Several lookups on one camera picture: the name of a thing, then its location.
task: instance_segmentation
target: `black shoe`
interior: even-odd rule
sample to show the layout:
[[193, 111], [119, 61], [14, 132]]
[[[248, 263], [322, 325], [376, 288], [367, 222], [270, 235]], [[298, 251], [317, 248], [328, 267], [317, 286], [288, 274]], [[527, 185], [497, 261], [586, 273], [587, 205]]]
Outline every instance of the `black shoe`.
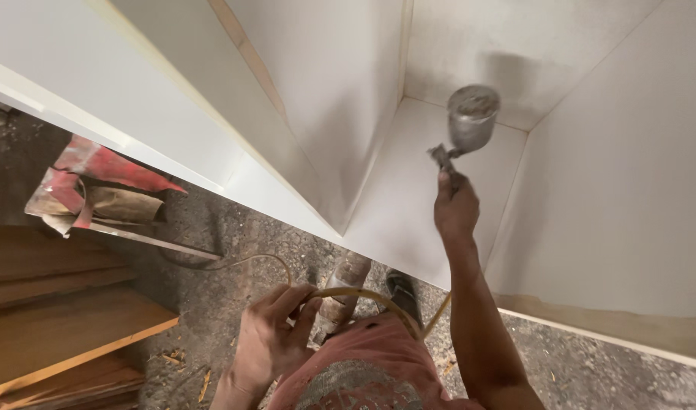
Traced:
[[420, 329], [423, 329], [424, 324], [421, 323], [421, 314], [418, 311], [416, 294], [410, 277], [396, 269], [391, 269], [386, 275], [386, 286], [389, 288], [391, 300], [408, 313], [418, 323]]

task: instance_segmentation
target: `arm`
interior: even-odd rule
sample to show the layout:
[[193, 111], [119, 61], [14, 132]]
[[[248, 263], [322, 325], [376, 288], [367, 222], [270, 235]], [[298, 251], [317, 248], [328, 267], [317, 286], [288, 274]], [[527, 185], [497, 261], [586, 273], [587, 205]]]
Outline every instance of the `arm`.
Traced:
[[542, 409], [480, 268], [479, 200], [461, 174], [439, 173], [434, 223], [451, 269], [451, 339], [470, 397], [487, 409]]
[[[301, 362], [322, 299], [298, 309], [316, 289], [282, 284], [244, 310], [234, 361], [219, 379], [210, 410], [257, 408], [272, 382]], [[297, 317], [294, 327], [288, 316]]]

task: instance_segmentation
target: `pink t-shirt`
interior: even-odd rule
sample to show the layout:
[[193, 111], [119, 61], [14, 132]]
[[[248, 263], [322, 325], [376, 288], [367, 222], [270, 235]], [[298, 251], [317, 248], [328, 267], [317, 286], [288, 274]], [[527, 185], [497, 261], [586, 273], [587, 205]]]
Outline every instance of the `pink t-shirt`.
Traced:
[[426, 346], [394, 314], [353, 323], [305, 359], [280, 378], [268, 410], [483, 410], [449, 398]]

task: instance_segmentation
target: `dirty floor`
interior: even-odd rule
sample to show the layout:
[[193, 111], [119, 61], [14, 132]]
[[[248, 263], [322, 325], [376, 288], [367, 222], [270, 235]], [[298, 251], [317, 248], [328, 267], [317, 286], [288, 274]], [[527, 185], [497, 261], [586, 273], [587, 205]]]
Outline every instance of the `dirty floor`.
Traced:
[[[69, 133], [21, 113], [0, 127], [0, 224], [36, 224], [24, 204], [69, 141]], [[153, 234], [165, 240], [224, 252], [229, 262], [255, 253], [284, 258], [297, 282], [324, 284], [343, 249], [257, 211], [174, 179], [189, 195], [169, 192], [168, 225]], [[241, 266], [203, 263], [195, 257], [122, 238], [90, 236], [122, 253], [140, 273], [134, 287], [179, 312], [179, 325], [128, 348], [147, 375], [141, 409], [207, 408], [222, 369], [234, 357], [240, 312], [284, 272], [272, 260]], [[194, 268], [216, 270], [202, 271]], [[386, 293], [387, 266], [374, 263], [366, 287]], [[444, 291], [416, 282], [425, 321]], [[361, 301], [357, 316], [377, 312]], [[437, 372], [454, 397], [465, 395], [444, 313], [426, 340]], [[503, 315], [525, 363], [530, 383], [548, 409], [696, 410], [696, 369], [631, 349]], [[179, 352], [181, 365], [159, 357]], [[204, 401], [197, 402], [204, 375], [212, 370]]]

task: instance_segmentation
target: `spray gun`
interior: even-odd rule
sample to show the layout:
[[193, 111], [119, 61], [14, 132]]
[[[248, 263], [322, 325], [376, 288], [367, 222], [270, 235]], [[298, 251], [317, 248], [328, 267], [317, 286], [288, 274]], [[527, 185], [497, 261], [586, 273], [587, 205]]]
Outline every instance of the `spray gun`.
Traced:
[[452, 158], [479, 150], [489, 142], [498, 110], [499, 94], [485, 85], [468, 85], [451, 95], [447, 111], [454, 148], [447, 151], [444, 144], [439, 144], [428, 151], [440, 170], [455, 173]]

